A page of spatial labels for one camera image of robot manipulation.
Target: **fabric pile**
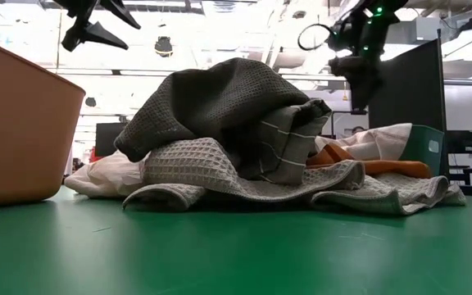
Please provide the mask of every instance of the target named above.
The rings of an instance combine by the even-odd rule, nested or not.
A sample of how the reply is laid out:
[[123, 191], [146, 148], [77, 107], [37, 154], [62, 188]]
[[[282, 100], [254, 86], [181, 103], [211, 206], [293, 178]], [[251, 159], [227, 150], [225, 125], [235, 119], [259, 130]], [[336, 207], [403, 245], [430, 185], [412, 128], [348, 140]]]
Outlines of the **fabric pile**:
[[[139, 201], [172, 211], [213, 196], [396, 215], [438, 202], [465, 204], [457, 186], [429, 178], [424, 164], [398, 163], [387, 130], [342, 142], [318, 137], [330, 112], [258, 61], [236, 58], [176, 72], [116, 139], [119, 151], [138, 162], [130, 167], [141, 180], [115, 192], [127, 197], [124, 207]], [[398, 130], [405, 142], [405, 128]], [[78, 173], [66, 179], [68, 187], [75, 188], [70, 178]]]

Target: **green tabletop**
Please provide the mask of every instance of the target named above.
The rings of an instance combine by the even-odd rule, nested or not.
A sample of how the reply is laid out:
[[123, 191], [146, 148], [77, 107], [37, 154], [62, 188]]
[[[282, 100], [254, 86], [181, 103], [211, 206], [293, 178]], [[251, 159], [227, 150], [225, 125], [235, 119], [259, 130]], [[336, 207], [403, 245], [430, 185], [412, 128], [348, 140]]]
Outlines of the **green tabletop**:
[[472, 294], [472, 197], [407, 218], [0, 208], [0, 294]]

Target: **dark gray towel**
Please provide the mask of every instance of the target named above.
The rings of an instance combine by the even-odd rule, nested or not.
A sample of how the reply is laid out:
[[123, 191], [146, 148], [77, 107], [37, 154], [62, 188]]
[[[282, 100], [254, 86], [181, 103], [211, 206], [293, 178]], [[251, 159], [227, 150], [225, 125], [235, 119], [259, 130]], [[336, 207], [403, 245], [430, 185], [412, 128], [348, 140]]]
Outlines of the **dark gray towel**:
[[259, 61], [168, 76], [116, 139], [131, 161], [177, 140], [213, 138], [239, 175], [300, 184], [330, 109]]

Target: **computer screen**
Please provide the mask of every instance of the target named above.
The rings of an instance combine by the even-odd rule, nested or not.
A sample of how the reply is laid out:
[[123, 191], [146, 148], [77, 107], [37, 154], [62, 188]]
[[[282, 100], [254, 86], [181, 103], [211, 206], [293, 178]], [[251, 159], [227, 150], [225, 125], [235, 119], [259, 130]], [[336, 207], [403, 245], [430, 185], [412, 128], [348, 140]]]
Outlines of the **computer screen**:
[[447, 153], [472, 154], [472, 130], [448, 130]]
[[110, 156], [116, 151], [114, 140], [127, 123], [98, 123], [96, 124], [96, 157]]

